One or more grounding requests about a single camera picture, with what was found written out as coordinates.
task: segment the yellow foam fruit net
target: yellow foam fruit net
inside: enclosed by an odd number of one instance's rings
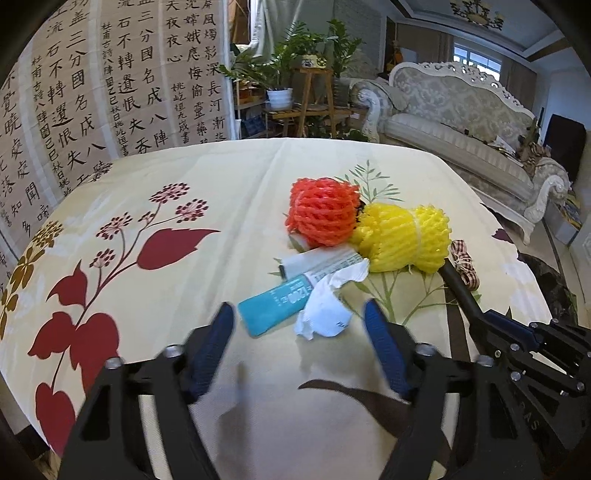
[[[349,240],[369,258],[370,272],[399,270],[415,265],[425,273],[443,266],[452,242],[449,218],[433,205],[407,210],[397,205],[370,203],[359,215]]]

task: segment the crumpled paper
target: crumpled paper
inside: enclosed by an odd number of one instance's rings
[[[334,337],[347,328],[353,312],[335,296],[335,291],[348,281],[363,281],[368,276],[369,260],[345,267],[320,280],[308,298],[305,308],[298,314],[294,331],[308,340],[314,333]]]

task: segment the floral bedspread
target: floral bedspread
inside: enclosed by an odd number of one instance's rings
[[[474,259],[483,310],[523,323],[550,320],[506,232],[429,153],[285,138],[128,157],[64,200],[2,297],[0,370],[58,454],[106,359],[152,358],[208,324],[221,302],[278,284],[276,259],[298,247],[284,215],[300,177],[348,179],[365,202],[442,208],[452,237],[464,239]],[[343,298],[356,316],[335,338],[296,338],[290,319],[254,339],[238,317],[212,389],[192,410],[222,478],[379,477],[408,406],[388,389],[358,318],[370,297],[443,355],[477,355],[440,276],[412,269],[348,284]],[[153,403],[142,400],[142,408],[155,474],[170,478]],[[450,400],[433,475],[443,472],[456,408]]]

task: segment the calligraphy scroll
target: calligraphy scroll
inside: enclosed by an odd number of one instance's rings
[[[68,0],[1,88],[0,288],[78,185],[120,157],[227,140],[225,0]]]

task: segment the sofa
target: sofa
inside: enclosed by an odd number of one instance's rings
[[[491,75],[456,62],[406,62],[388,83],[347,81],[350,101],[368,108],[362,130],[370,141],[442,158],[488,208],[521,228],[524,244],[548,201],[564,202],[570,182],[561,165],[542,158],[530,177],[518,160],[489,146],[500,137],[517,150],[534,119]]]

